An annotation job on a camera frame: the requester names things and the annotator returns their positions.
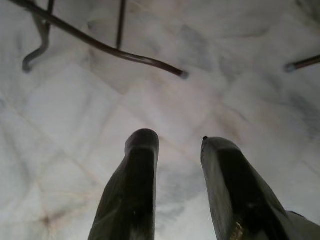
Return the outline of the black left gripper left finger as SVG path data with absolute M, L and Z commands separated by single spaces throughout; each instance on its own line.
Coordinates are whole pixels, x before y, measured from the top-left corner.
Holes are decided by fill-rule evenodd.
M 101 196 L 90 240 L 153 240 L 159 137 L 151 129 L 135 131 L 124 158 Z

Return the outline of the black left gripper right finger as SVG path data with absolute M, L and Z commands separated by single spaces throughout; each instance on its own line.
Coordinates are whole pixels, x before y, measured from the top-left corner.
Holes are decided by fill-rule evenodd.
M 200 161 L 217 239 L 300 239 L 272 189 L 232 141 L 205 136 Z

